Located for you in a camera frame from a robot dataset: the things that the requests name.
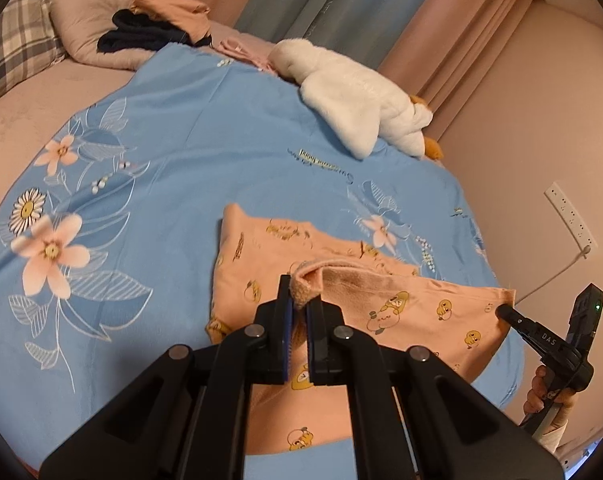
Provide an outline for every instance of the gray curtain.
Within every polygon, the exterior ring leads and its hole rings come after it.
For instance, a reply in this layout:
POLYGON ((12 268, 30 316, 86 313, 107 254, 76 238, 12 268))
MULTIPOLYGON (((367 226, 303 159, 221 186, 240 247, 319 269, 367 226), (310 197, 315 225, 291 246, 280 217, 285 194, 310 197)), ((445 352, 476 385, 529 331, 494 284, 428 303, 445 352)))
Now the gray curtain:
POLYGON ((304 37, 371 68, 424 0, 249 0, 236 28, 268 41, 304 37))

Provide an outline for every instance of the white daisy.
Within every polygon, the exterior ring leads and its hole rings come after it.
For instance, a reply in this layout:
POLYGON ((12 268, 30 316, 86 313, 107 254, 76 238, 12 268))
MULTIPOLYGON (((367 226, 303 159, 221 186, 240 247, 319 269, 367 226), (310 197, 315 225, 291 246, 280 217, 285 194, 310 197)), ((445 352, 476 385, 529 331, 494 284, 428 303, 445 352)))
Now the white daisy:
POLYGON ((27 189, 13 204, 13 212, 8 221, 9 230, 19 236, 30 229, 44 213, 44 202, 46 195, 40 193, 37 187, 27 189))

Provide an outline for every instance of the plaid pillow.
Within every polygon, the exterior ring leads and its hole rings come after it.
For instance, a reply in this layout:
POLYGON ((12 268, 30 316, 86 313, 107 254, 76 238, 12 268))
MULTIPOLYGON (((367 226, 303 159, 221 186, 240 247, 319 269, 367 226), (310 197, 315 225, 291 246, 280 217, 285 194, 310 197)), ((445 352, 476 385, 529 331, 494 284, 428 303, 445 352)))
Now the plaid pillow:
POLYGON ((0 97, 66 56, 50 19, 52 0, 9 0, 0 14, 0 97))

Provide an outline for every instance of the flower center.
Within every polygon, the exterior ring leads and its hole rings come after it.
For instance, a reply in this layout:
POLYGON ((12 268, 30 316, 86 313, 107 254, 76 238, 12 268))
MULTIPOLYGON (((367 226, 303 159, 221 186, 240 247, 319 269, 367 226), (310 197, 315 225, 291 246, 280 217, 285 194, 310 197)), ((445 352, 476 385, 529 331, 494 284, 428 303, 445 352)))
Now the flower center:
POLYGON ((19 215, 25 220, 31 216, 33 209, 35 209, 35 203, 32 200, 29 200, 22 206, 19 215))
POLYGON ((44 256, 49 260, 55 261, 60 255, 60 247, 56 242, 46 244, 44 247, 44 256))

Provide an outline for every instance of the black folded garment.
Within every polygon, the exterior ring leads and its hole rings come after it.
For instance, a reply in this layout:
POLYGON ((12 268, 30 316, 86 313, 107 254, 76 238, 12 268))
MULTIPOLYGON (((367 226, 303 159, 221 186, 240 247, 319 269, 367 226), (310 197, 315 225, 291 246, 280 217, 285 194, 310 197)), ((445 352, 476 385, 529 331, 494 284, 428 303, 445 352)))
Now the black folded garment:
POLYGON ((125 48, 157 51, 168 43, 206 46, 213 41, 210 34, 193 44, 190 36, 170 22, 156 22, 146 14, 134 14, 122 9, 113 15, 117 29, 109 30, 98 41, 98 52, 117 52, 125 48))

